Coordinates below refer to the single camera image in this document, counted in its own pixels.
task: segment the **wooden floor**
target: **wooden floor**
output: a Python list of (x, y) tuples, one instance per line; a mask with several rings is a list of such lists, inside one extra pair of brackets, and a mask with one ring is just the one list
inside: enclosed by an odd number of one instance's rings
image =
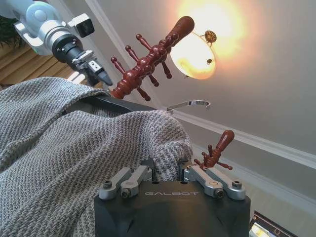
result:
[(16, 49), (0, 47), (0, 84), (16, 84), (44, 76), (66, 79), (73, 72), (53, 55), (39, 56), (28, 45)]

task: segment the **glass lampshade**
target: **glass lampshade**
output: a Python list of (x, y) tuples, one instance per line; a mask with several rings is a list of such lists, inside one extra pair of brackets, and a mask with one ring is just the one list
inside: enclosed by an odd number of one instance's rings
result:
[(215, 72), (215, 57), (206, 41), (190, 33), (176, 44), (170, 53), (176, 67), (185, 75), (195, 79), (208, 79)]

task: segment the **bolt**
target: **bolt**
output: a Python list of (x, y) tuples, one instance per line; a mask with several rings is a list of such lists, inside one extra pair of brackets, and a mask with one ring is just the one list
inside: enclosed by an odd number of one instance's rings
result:
[(241, 182), (239, 182), (239, 181), (233, 181), (233, 182), (232, 182), (232, 186), (233, 186), (234, 188), (241, 189)]
[(103, 183), (102, 187), (103, 187), (104, 189), (109, 189), (109, 188), (111, 188), (111, 187), (112, 187), (112, 181), (111, 181), (111, 180), (105, 181), (105, 182)]
[(120, 195), (121, 195), (122, 198), (129, 198), (130, 197), (130, 190), (122, 189), (122, 192), (121, 192)]
[(222, 198), (224, 196), (224, 191), (222, 189), (216, 189), (214, 191), (214, 196), (216, 198)]

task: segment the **wooden peg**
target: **wooden peg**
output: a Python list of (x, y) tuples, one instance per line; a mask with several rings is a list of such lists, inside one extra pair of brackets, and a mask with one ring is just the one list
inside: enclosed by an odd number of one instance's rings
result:
[(172, 78), (172, 74), (171, 74), (171, 72), (170, 72), (168, 66), (166, 65), (166, 63), (165, 63), (165, 62), (162, 62), (161, 64), (162, 64), (163, 71), (164, 71), (164, 73), (166, 74), (167, 78), (168, 78), (168, 79)]
[(117, 60), (116, 57), (111, 58), (111, 62), (114, 64), (114, 66), (122, 73), (125, 73), (124, 68), (122, 67), (122, 64)]
[(137, 40), (140, 41), (140, 43), (145, 46), (148, 50), (151, 50), (151, 46), (148, 44), (148, 42), (145, 40), (145, 38), (142, 37), (141, 34), (136, 35)]
[(139, 94), (146, 100), (146, 101), (150, 101), (150, 96), (140, 87), (137, 88), (137, 91), (139, 92)]
[(153, 76), (153, 75), (149, 75), (150, 81), (152, 82), (152, 84), (157, 87), (159, 86), (159, 82), (157, 81), (157, 79)]
[(139, 58), (137, 57), (135, 51), (131, 48), (131, 46), (127, 45), (125, 47), (125, 50), (128, 52), (128, 54), (136, 61), (138, 62)]

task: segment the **ceiling light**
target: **ceiling light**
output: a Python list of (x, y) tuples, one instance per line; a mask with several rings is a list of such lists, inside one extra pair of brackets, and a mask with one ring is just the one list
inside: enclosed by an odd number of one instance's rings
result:
[(171, 59), (186, 76), (208, 79), (215, 72), (216, 62), (211, 46), (216, 39), (212, 31), (206, 31), (203, 36), (190, 33), (173, 47)]

